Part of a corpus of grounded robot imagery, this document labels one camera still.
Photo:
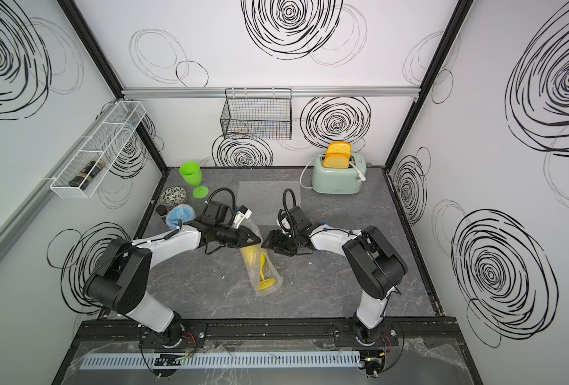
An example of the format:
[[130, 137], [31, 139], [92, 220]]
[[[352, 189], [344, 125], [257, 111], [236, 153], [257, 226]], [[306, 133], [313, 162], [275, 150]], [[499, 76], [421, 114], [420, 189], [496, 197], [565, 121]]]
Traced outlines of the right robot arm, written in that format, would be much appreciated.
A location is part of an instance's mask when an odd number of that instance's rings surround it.
[[408, 272], [404, 258], [384, 234], [375, 226], [348, 230], [313, 223], [298, 206], [280, 210], [278, 222], [279, 229], [268, 234], [262, 247], [289, 257], [305, 250], [344, 256], [362, 290], [353, 316], [356, 338], [366, 345], [378, 339], [390, 297]]

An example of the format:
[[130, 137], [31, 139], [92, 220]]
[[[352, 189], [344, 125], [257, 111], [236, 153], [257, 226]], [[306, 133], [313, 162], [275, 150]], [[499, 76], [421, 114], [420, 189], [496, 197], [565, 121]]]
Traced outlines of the yellow plastic wine glass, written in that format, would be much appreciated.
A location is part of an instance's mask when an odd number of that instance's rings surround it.
[[265, 291], [276, 284], [275, 278], [265, 276], [264, 268], [268, 259], [259, 245], [242, 248], [241, 253], [250, 283], [255, 291]]

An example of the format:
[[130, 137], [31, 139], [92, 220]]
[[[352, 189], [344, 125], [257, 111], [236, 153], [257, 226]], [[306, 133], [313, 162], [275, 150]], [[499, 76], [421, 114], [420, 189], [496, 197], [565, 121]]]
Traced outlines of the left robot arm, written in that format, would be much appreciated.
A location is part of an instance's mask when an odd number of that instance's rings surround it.
[[112, 240], [84, 284], [82, 293], [99, 305], [142, 324], [156, 334], [183, 332], [180, 316], [147, 292], [151, 269], [184, 252], [258, 245], [260, 236], [242, 222], [252, 216], [245, 206], [231, 208], [209, 201], [197, 218], [155, 237]]

